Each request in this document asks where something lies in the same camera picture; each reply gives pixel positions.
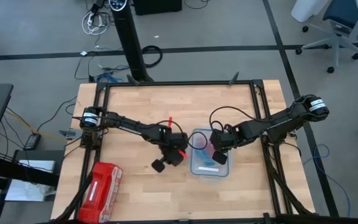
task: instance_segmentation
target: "wooden tabletop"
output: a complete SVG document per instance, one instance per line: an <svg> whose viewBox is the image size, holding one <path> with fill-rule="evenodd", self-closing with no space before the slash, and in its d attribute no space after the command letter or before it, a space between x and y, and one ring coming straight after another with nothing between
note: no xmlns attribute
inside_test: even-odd
<svg viewBox="0 0 358 224"><path fill-rule="evenodd" d="M264 84L270 112L286 108L279 81L265 80ZM84 108L93 105L95 88L96 84L80 86L74 116L82 116ZM113 87L108 110L145 124L171 116L184 132L191 133L195 128L208 128L212 110L227 105L255 116L248 85ZM213 118L223 124L248 120L230 109L216 112ZM71 127L79 129L79 121L74 119ZM292 138L286 141L296 144ZM66 153L77 146L77 142L70 145ZM101 162L119 165L124 171L111 221L257 218L264 212L274 217L260 141L232 151L230 174L217 182L206 182L193 175L188 160L177 167L166 165L158 174L151 167L155 159L161 158L156 145L137 135L110 129L103 137ZM282 145L280 151L289 188L313 212L298 151L288 145ZM64 160L52 218L64 211L78 190L84 153L84 149L77 149Z"/></svg>

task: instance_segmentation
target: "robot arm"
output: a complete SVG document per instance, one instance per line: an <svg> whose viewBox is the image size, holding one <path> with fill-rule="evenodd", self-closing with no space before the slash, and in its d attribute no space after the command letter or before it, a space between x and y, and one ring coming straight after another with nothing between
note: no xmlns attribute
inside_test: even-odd
<svg viewBox="0 0 358 224"><path fill-rule="evenodd" d="M83 130L82 147L99 147L99 133L107 128L118 128L137 134L151 144L158 145L163 157L152 163L152 167L157 172L164 170L164 162L174 166L179 165L183 161L188 144L186 133L172 133L172 129L168 126L143 124L97 107L85 108L81 117L80 128Z"/></svg>
<svg viewBox="0 0 358 224"><path fill-rule="evenodd" d="M306 122L322 121L329 110L320 97L306 95L295 100L291 107L275 113L268 118L244 121L235 126L226 124L223 130L213 129L210 141L216 152L213 159L225 164L228 150L254 142L264 132L271 143L285 139L287 133L301 128Z"/></svg>

